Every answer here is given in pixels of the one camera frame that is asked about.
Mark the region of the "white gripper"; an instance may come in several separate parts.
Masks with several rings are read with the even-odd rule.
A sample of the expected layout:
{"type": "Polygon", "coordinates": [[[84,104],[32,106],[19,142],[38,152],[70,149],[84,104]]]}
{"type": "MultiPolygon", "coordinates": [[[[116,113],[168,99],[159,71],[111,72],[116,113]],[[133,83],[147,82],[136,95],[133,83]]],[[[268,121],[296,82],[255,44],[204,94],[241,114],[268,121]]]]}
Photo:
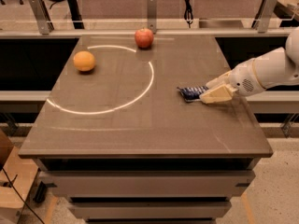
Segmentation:
{"type": "Polygon", "coordinates": [[[200,95],[200,100],[204,104],[214,104],[230,101],[237,90],[242,96],[263,92],[264,87],[257,78],[254,62],[254,59],[247,60],[238,64],[231,72],[208,81],[206,86],[209,90],[200,95]]]}

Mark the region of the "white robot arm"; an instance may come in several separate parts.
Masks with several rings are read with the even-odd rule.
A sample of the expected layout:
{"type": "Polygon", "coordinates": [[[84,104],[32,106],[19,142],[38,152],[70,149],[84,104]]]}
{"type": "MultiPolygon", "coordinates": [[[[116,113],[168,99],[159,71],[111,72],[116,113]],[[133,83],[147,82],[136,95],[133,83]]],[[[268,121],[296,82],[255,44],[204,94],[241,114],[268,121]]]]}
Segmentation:
{"type": "Polygon", "coordinates": [[[235,94],[251,96],[279,85],[299,84],[299,28],[290,32],[284,48],[238,64],[210,80],[199,98],[205,104],[230,101],[235,94]]]}

